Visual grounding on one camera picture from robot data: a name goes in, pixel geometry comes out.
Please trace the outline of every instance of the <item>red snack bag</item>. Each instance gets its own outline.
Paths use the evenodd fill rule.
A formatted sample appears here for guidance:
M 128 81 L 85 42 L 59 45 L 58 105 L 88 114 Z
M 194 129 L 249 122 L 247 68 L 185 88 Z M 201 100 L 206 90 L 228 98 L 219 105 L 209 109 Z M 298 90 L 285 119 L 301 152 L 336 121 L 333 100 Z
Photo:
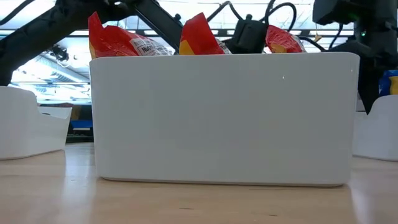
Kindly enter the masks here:
M 230 53 L 225 44 L 214 37 L 203 13 L 188 20 L 182 28 L 180 55 Z
M 112 56 L 171 55 L 156 41 L 116 26 L 102 26 L 98 14 L 88 18 L 91 58 Z
M 298 37 L 273 25 L 268 26 L 266 44 L 272 53 L 305 52 Z

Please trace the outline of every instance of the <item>wooden table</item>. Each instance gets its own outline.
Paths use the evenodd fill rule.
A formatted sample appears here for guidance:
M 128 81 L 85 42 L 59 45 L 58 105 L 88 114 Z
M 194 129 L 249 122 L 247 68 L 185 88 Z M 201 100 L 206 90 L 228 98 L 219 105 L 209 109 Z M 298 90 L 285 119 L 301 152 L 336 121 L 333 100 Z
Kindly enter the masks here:
M 0 223 L 398 223 L 398 163 L 353 159 L 340 188 L 113 182 L 92 144 L 0 162 Z

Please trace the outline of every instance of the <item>white storage box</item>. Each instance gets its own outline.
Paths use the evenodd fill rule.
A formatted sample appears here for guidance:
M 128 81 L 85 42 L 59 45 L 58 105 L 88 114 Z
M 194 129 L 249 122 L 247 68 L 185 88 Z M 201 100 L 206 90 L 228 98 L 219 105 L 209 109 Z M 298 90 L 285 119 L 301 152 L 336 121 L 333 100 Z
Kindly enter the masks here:
M 63 149 L 71 111 L 37 107 L 31 91 L 0 86 L 0 160 Z
M 398 161 L 398 95 L 378 98 L 369 115 L 355 117 L 355 156 Z
M 340 185 L 349 179 L 359 57 L 111 57 L 90 62 L 106 179 Z

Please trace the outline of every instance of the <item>chip bag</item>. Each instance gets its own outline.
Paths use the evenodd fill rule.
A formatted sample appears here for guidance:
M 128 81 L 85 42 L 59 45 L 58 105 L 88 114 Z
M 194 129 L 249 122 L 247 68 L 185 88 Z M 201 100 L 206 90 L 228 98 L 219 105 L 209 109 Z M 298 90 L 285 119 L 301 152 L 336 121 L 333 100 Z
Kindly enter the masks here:
M 91 58 L 112 56 L 172 55 L 166 47 L 117 26 L 102 26 L 97 12 L 88 18 Z
M 298 37 L 273 25 L 268 26 L 266 44 L 272 53 L 306 52 Z
M 231 54 L 222 41 L 216 39 L 203 13 L 188 20 L 182 28 L 180 55 Z
M 379 80 L 379 96 L 398 95 L 398 70 L 385 71 Z

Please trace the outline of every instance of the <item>ceiling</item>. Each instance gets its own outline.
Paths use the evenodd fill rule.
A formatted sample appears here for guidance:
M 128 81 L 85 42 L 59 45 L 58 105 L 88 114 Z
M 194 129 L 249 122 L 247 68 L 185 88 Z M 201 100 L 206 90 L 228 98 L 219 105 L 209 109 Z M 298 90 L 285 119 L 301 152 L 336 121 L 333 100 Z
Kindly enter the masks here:
M 21 2 L 21 0 L 0 0 L 0 18 L 9 14 Z M 183 23 L 200 12 L 203 12 L 205 16 L 209 16 L 218 8 L 221 2 L 216 0 L 159 0 L 160 5 L 171 15 L 180 14 Z M 246 14 L 252 14 L 253 19 L 260 19 L 264 16 L 269 0 L 231 0 L 231 2 L 241 16 L 245 17 Z M 276 0 L 274 5 L 282 2 L 291 2 L 297 8 L 297 20 L 292 31 L 293 34 L 297 35 L 303 30 L 308 30 L 310 35 L 315 35 L 318 32 L 320 35 L 328 36 L 322 38 L 318 43 L 325 48 L 329 46 L 329 43 L 333 39 L 332 36 L 336 34 L 338 24 L 317 26 L 312 22 L 313 0 Z M 0 35 L 10 34 L 13 30 L 18 29 L 50 9 L 54 4 L 55 0 L 34 1 L 10 22 L 1 26 Z M 283 29 L 289 27 L 291 20 L 292 10 L 288 7 L 279 9 L 269 19 L 270 24 Z M 209 25 L 214 29 L 214 32 L 217 32 L 219 29 L 230 29 L 232 31 L 235 28 L 236 22 L 237 18 L 233 15 L 230 8 L 226 7 L 210 21 Z M 160 37 L 154 36 L 153 31 L 149 31 L 150 27 L 136 16 L 131 16 L 118 22 L 109 22 L 108 24 L 120 26 L 131 32 L 146 30 L 145 33 L 151 34 L 151 38 L 155 41 L 168 46 Z M 344 26 L 342 34 L 344 36 L 352 35 L 352 30 L 353 26 L 349 24 Z M 218 36 L 217 38 L 225 39 L 227 37 Z M 343 43 L 345 40 L 346 37 L 340 37 L 337 39 L 336 44 Z M 43 103 L 54 102 L 56 100 L 73 100 L 72 103 L 76 104 L 89 103 L 91 95 L 90 86 L 87 83 L 89 82 L 88 62 L 91 60 L 91 57 L 88 49 L 88 31 L 78 30 L 61 40 L 58 44 L 68 50 L 70 54 L 68 62 L 57 63 L 50 55 L 43 54 L 35 58 L 29 66 L 21 67 L 19 71 L 16 71 L 12 80 L 14 86 L 32 90 L 37 95 L 38 100 Z M 308 43 L 304 43 L 304 46 L 307 52 L 318 52 L 318 49 Z M 34 69 L 34 63 L 44 64 L 51 68 L 52 72 L 39 74 L 45 72 L 40 72 L 43 68 L 41 70 Z

